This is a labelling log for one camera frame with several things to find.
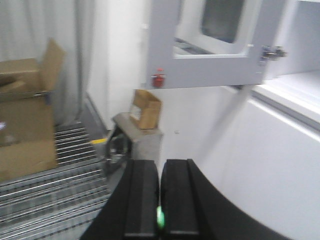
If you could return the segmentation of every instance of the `white shelf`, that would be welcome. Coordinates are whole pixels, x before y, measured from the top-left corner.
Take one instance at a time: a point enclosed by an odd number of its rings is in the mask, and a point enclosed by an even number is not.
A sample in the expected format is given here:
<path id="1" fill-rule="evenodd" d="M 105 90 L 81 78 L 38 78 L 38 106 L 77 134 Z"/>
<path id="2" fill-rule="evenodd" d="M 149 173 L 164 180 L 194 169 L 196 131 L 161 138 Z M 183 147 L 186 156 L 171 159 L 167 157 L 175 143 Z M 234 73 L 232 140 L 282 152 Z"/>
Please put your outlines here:
<path id="1" fill-rule="evenodd" d="M 320 3 L 320 0 L 299 0 L 299 2 Z"/>
<path id="2" fill-rule="evenodd" d="M 281 75 L 254 90 L 320 123 L 320 70 Z"/>

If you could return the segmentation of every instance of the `white panel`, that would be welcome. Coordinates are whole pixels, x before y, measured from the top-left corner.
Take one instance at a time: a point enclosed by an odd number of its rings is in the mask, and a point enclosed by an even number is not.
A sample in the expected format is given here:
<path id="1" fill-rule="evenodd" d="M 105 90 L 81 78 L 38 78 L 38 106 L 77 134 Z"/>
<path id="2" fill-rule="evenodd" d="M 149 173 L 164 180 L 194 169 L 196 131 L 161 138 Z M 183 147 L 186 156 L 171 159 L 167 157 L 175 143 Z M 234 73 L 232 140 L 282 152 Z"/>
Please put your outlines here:
<path id="1" fill-rule="evenodd" d="M 318 133 L 228 87 L 152 92 L 163 102 L 160 171 L 166 159 L 193 158 L 258 221 L 295 240 L 320 236 Z"/>
<path id="2" fill-rule="evenodd" d="M 295 111 L 307 119 L 320 123 L 320 71 L 281 75 L 255 91 Z"/>
<path id="3" fill-rule="evenodd" d="M 320 136 L 251 100 L 223 180 L 225 195 L 295 240 L 320 236 Z"/>
<path id="4" fill-rule="evenodd" d="M 145 0 L 98 0 L 88 93 L 108 128 L 140 85 Z"/>
<path id="5" fill-rule="evenodd" d="M 278 62 L 277 74 L 320 70 L 320 3 L 299 2 L 283 48 L 287 57 Z"/>

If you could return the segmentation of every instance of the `white wall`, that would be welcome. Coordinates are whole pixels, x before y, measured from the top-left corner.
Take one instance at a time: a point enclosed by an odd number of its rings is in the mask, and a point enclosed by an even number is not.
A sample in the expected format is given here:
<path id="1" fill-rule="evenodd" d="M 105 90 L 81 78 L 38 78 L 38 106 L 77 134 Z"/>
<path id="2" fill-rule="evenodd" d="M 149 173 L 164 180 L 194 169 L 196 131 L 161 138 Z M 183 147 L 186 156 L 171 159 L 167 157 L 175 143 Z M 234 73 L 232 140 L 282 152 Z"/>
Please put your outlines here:
<path id="1" fill-rule="evenodd" d="M 98 0 L 88 93 L 103 121 L 139 87 L 143 0 Z M 228 87 L 159 89 L 162 167 L 193 158 L 227 198 L 295 240 L 320 236 L 320 137 Z"/>
<path id="2" fill-rule="evenodd" d="M 140 87 L 145 0 L 97 0 L 88 94 L 112 129 L 111 117 L 128 112 Z"/>
<path id="3" fill-rule="evenodd" d="M 160 166 L 193 158 L 258 221 L 294 240 L 319 239 L 319 132 L 228 87 L 153 93 L 163 101 Z"/>

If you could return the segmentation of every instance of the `yellow marking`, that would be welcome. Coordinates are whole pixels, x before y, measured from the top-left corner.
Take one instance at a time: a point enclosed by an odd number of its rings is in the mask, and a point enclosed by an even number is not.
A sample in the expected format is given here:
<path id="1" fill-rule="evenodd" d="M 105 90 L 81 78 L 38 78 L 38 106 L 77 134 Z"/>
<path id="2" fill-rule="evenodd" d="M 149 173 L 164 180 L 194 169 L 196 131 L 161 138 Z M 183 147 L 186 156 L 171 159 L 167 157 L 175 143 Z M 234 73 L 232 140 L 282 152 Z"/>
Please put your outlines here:
<path id="1" fill-rule="evenodd" d="M 101 138 L 101 139 L 92 140 L 91 143 L 92 144 L 102 144 L 102 143 L 104 143 L 106 141 L 107 141 L 106 138 Z"/>

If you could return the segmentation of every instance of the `white curtain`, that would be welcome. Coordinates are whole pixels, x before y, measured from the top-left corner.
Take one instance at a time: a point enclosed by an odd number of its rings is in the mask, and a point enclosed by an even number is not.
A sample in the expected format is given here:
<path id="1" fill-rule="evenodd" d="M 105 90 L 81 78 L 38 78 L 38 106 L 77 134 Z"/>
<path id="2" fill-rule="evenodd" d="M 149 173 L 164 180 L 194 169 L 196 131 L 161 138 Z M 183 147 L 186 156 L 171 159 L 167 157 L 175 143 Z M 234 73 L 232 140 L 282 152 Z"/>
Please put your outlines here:
<path id="1" fill-rule="evenodd" d="M 93 25 L 93 0 L 1 0 L 0 61 L 42 60 L 48 38 L 66 51 L 53 91 L 57 125 L 79 115 L 87 87 Z"/>

